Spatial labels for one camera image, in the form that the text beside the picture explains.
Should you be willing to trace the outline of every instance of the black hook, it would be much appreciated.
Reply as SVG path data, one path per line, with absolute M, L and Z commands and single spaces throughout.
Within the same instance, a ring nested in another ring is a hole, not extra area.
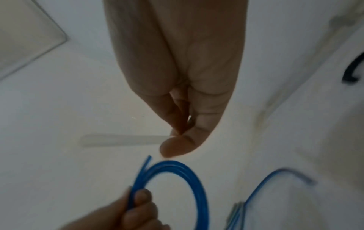
M 344 75 L 342 76 L 342 83 L 344 84 L 355 84 L 359 81 L 359 77 L 353 76 L 353 73 L 355 69 L 358 67 L 358 65 L 364 61 L 364 53 L 357 56 L 350 65 L 346 68 Z

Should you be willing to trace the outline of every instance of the hand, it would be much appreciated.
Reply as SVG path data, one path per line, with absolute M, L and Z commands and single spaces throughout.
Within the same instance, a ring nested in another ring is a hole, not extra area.
M 148 190 L 139 190 L 135 195 L 135 208 L 127 211 L 129 194 L 130 189 L 117 201 L 60 230 L 170 230 L 158 220 L 157 206 Z
M 119 65 L 131 89 L 172 128 L 164 157 L 200 146 L 233 93 L 247 0 L 104 0 Z

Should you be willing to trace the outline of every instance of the white surface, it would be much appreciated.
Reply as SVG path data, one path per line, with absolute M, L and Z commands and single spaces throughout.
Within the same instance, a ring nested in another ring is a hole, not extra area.
M 170 131 L 131 92 L 114 62 L 85 56 L 72 42 L 4 79 L 0 108 L 0 229 L 56 229 L 116 199 L 147 155 L 161 160 L 158 145 L 82 149 L 83 135 Z M 207 142 L 178 158 L 205 186 L 211 229 L 223 229 L 237 200 L 234 190 L 255 115 L 250 107 L 231 103 Z M 162 175 L 149 189 L 162 221 L 175 230 L 193 229 L 192 193 L 182 179 L 174 179 Z
M 318 184 L 306 190 L 292 177 L 278 178 L 251 204 L 249 229 L 364 228 L 364 82 L 341 83 L 364 51 L 363 38 L 364 27 L 266 123 L 239 183 L 240 199 L 280 167 L 298 169 Z M 362 67 L 357 74 L 364 75 Z
M 113 58 L 101 0 L 38 2 L 88 53 L 100 59 Z M 352 16 L 359 9 L 351 7 L 360 2 L 250 0 L 245 52 L 234 100 L 266 108 L 289 80 L 307 79 L 307 70 L 322 59 L 315 59 L 319 56 L 316 52 L 328 49 L 325 46 L 329 42 L 337 42 L 330 40 L 330 19 L 336 15 Z M 339 37 L 346 37 L 349 32 L 344 31 Z
M 65 41 L 30 0 L 0 2 L 0 79 Z

